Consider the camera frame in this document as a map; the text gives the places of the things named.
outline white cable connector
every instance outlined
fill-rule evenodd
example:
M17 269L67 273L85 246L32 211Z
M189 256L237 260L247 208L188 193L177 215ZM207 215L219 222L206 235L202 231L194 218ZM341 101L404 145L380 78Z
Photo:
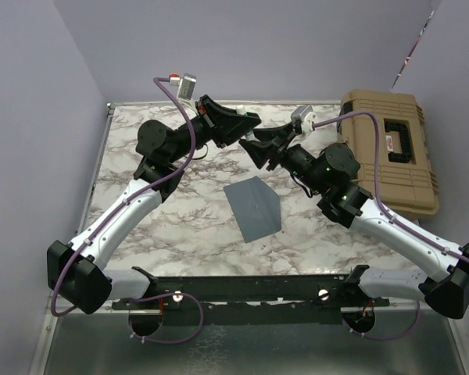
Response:
M170 85L171 86L179 86L181 83L181 77L179 74L173 73L169 75Z
M245 106L243 104L240 104L236 106L236 113L238 115L246 116L247 110L245 109ZM247 141L257 141L257 138L254 135L252 130L250 130L247 134L245 134L245 139Z
M303 134L311 133L313 129L313 125L316 122L316 113L315 112L308 112L302 119L301 129Z

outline white marble surface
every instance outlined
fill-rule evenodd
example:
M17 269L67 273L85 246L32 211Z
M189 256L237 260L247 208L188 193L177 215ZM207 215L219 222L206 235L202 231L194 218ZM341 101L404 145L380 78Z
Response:
M265 127L285 124L295 105L247 105ZM318 120L337 115L338 105L315 105ZM115 110L88 222L120 195L141 156L135 152L142 122L178 127L184 120L172 105L121 106ZM335 126L312 133L303 145L314 155L336 140ZM223 187L259 176L281 197L280 233L246 244ZM403 257L362 234L331 223L282 168L258 170L238 144L210 145L194 161L165 204L145 217L121 244L110 269L140 266L156 276L266 275L349 272L358 264L411 267Z

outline black plastic bracket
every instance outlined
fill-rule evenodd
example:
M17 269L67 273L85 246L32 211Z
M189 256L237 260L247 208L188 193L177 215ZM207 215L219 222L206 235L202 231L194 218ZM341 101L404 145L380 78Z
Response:
M74 251L60 241L47 250L47 283L52 290ZM102 306L111 293L111 280L87 258L79 255L70 267L59 293L86 314Z
M469 258L469 243L460 249ZM461 319L469 306L469 264L459 260L450 275L436 283L428 278L419 285L425 301L437 313L452 319Z

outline lavender wall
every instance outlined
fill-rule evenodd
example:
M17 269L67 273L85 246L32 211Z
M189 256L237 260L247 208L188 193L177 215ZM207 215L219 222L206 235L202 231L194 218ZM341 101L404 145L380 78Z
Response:
M47 247L77 227L106 106L50 0L0 0L0 374L27 373Z
M423 225L469 241L469 0L444 1L394 87L416 95L427 119L441 209ZM469 338L469 310L464 317Z
M55 0L108 101L163 100L152 78L199 77L197 95L340 99L388 90L434 0Z

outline purple cable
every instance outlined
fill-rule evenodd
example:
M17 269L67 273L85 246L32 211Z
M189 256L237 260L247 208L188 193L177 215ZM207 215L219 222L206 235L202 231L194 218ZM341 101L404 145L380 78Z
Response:
M375 201L377 202L378 208L387 216L388 219L392 220L392 215L391 213L385 208L384 204L381 201L381 187L380 187L380 181L379 181L379 175L380 175L380 163L379 163L379 154L380 154L380 149L381 149L381 142L380 142L380 130L378 126L377 119L375 118L374 114L372 112L368 111L357 111L357 112L350 112L345 115L336 117L331 120L326 120L322 121L320 123L315 123L313 125L313 130L317 129L318 127L323 127L325 125L329 125L331 123L336 123L338 121L342 121L345 119L349 119L354 116L359 116L359 115L366 115L369 116L374 123L374 129L375 129L375 162L374 162L374 186L375 186ZM440 245L437 242L434 242L432 239L425 237L423 234L418 233L417 231L413 230L412 228L408 227L404 223L401 223L398 221L396 218L392 220L393 223L404 229L406 232L410 233L414 237L418 238L419 240L422 240L426 244L433 246L437 248L440 252L443 252L454 258L457 258L459 260L462 260L463 262L466 262L469 264L469 258L466 256L463 256L457 252L454 252L452 250L446 251L445 247Z
M180 104L180 102L160 83L160 82L170 82L170 79L169 78L154 78L153 79L153 82L156 84L156 86L158 86L158 88L163 91L163 93L168 97L168 99L170 99L172 101L172 103L175 104L175 106L177 107L177 109L179 109L179 112L181 113L181 115L184 117L184 119L186 120L186 125L188 126L188 130L189 130L189 136L191 137L191 149L189 150L189 155L188 157L186 158L186 160L184 161L184 163L179 167L177 168L174 172L172 172L171 174L163 177L163 178L160 178L159 180L147 185L147 186L144 186L142 189L139 189L138 191L136 191L135 193L133 193L132 195L130 195L127 200L130 202L132 199L138 197L140 194L142 194L143 192L149 190L149 189L153 189L155 186L157 185L160 185L162 184L163 182L169 180L170 178L174 177L174 176L177 176L179 173L181 173L183 170L186 169L186 167L188 166L188 164L192 161L193 159L193 155L195 154L195 148L196 148L196 137L195 137L195 128L193 127L189 117L188 117L188 114L186 113L186 111L184 110L183 106ZM109 215L101 222L101 224L96 227L92 232L91 234L88 236L88 239L90 241L92 241L95 236L98 235L98 233L106 226L106 224L123 208L125 207L125 203L121 202L117 207L115 207L115 209L109 213ZM64 311L61 311L61 312L58 312L56 309L55 309L55 304L57 303L57 298L59 297L59 290L61 289L61 284L63 283L64 281L64 278L66 277L67 273L68 273L68 270L70 269L70 267L73 265L75 259L81 254L81 252L83 250L85 250L87 248L87 244L83 243L79 248L78 250L75 251L75 253L73 253L73 255L71 256L71 258L68 260L68 262L66 262L66 265L64 266L63 270L61 271L61 274L59 275L59 278L57 279L57 282L55 283L55 287L54 287L54 291L52 293L52 300L51 300L51 303L50 303L50 312L53 316L56 316L56 317L61 317L61 316L65 316L69 313L71 313L73 310L76 309L75 306L72 306L72 307L69 307L68 309L64 310Z
M132 328L132 324L129 321L128 327L132 332L131 338L132 337L137 337L137 338L140 338L141 340L144 340L144 341L154 342L155 344L175 345L175 344L182 344L183 342L189 341L192 338L194 338L197 334L199 334L199 332L202 330L202 327L203 327L202 304L199 302L198 299L196 299L192 295L189 295L188 293L166 293L164 295L155 295L153 297L148 297L148 298L133 299L132 301L134 301L134 302L150 302L150 301L155 301L155 300L161 299L161 298L172 297L173 295L183 295L184 297L188 297L191 300L193 300L193 302L198 306L198 309L199 309L199 312L200 312L200 320L198 322L198 326L196 327L195 331L192 334L190 334L189 336L187 336L185 338L180 338L178 340L160 340L160 339L157 339L157 338L150 338L148 336L139 336L138 334L136 334L134 332L134 328Z
M342 320L342 324L344 324L349 329L349 332L351 332L352 334L355 334L356 336L360 338L367 338L368 340L375 340L375 341L398 340L399 338L404 338L405 336L408 336L409 334L414 332L415 327L418 325L419 320L421 319L421 304L419 303L419 301L416 301L416 304L417 304L417 315L415 316L415 320L412 323L412 325L401 334L395 334L393 336L388 336L388 337L370 336L368 334L361 334L357 330L354 330L345 322L345 320Z

